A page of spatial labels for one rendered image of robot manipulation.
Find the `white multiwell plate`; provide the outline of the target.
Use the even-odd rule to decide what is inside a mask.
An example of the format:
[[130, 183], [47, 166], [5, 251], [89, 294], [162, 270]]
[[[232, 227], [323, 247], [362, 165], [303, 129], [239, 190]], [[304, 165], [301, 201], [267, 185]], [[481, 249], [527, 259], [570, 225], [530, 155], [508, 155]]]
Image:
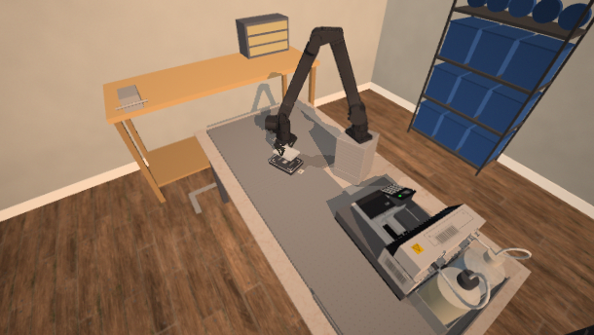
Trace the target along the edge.
[[[300, 151], [298, 151], [298, 150], [296, 150], [296, 149], [294, 149], [294, 148], [291, 148], [291, 147], [289, 147], [289, 146], [287, 146], [287, 145], [285, 145], [285, 146], [282, 146], [282, 147], [284, 147], [284, 148], [285, 148], [285, 151], [284, 151], [284, 153], [283, 153], [283, 156], [282, 156], [282, 157], [283, 157], [283, 158], [285, 158], [286, 160], [290, 161], [290, 162], [291, 162], [291, 161], [292, 161], [292, 160], [293, 160], [295, 157], [297, 157], [297, 156], [300, 154]], [[277, 149], [275, 149], [273, 153], [275, 153], [275, 154], [277, 154], [277, 155], [279, 155], [279, 156], [280, 156], [280, 154], [279, 154], [279, 152], [278, 152], [278, 150], [277, 150]]]

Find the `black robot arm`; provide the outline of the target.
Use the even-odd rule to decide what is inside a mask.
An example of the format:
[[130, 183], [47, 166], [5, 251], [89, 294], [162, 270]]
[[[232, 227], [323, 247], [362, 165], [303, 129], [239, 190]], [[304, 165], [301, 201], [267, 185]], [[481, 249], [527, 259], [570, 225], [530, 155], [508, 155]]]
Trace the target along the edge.
[[[323, 31], [320, 31], [322, 29]], [[275, 133], [277, 135], [277, 139], [281, 140], [280, 131], [290, 131], [290, 120], [288, 118], [291, 114], [292, 108], [312, 68], [315, 58], [319, 52], [319, 47], [326, 44], [330, 44], [331, 50], [335, 57], [349, 105], [348, 115], [350, 115], [350, 117], [348, 117], [348, 120], [351, 121], [352, 127], [346, 129], [346, 134], [358, 144], [372, 139], [373, 135], [368, 132], [366, 108], [358, 93], [351, 61], [345, 39], [343, 37], [344, 31], [343, 36], [342, 31], [342, 27], [330, 26], [315, 27], [312, 30], [310, 42], [308, 41], [300, 58], [278, 114], [276, 116], [267, 116], [265, 120], [265, 129], [268, 130], [270, 134]]]

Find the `dark grey raised edge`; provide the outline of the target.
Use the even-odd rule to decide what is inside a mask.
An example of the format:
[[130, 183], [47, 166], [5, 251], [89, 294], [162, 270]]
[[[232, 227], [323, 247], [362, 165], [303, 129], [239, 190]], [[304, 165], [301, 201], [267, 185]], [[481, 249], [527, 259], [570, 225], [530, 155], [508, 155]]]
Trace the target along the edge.
[[[474, 317], [474, 319], [468, 324], [468, 326], [463, 330], [463, 332], [460, 335], [464, 335], [466, 333], [466, 331], [468, 330], [468, 328], [479, 318], [479, 316], [484, 312], [484, 310], [489, 306], [489, 304], [494, 300], [494, 298], [499, 294], [499, 292], [502, 290], [502, 288], [506, 285], [506, 283], [509, 280], [510, 280], [510, 277], [508, 277], [504, 281], [504, 283], [500, 286], [500, 288], [490, 298], [489, 302], [480, 310], [480, 312]], [[327, 320], [329, 321], [329, 323], [331, 324], [331, 326], [333, 327], [333, 329], [335, 330], [335, 332], [337, 333], [337, 335], [342, 335], [341, 332], [339, 331], [339, 329], [337, 328], [337, 326], [335, 325], [335, 323], [332, 321], [332, 319], [330, 318], [330, 316], [328, 315], [328, 313], [326, 312], [326, 310], [322, 307], [322, 305], [320, 304], [320, 302], [318, 301], [318, 299], [316, 298], [315, 295], [313, 295], [313, 298], [316, 301], [316, 303], [319, 306], [319, 308], [321, 309], [321, 311], [323, 312], [323, 314], [325, 315], [325, 317], [327, 318]]]

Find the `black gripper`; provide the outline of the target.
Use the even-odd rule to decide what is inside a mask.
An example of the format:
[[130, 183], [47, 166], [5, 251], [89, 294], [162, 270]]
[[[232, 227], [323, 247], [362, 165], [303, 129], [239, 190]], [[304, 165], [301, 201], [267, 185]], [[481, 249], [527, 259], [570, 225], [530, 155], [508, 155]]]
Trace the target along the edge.
[[[285, 148], [282, 147], [282, 146], [285, 146], [285, 144], [288, 143], [288, 146], [292, 148], [292, 146], [294, 145], [295, 141], [297, 140], [297, 136], [295, 136], [295, 134], [293, 134], [293, 133], [290, 133], [290, 131], [289, 132], [282, 132], [282, 131], [280, 131], [280, 132], [281, 132], [281, 140], [276, 139], [276, 143], [274, 144], [274, 147], [278, 150], [279, 154], [281, 156], [283, 156], [283, 153], [285, 151]], [[281, 150], [281, 152], [280, 152], [279, 149]]]

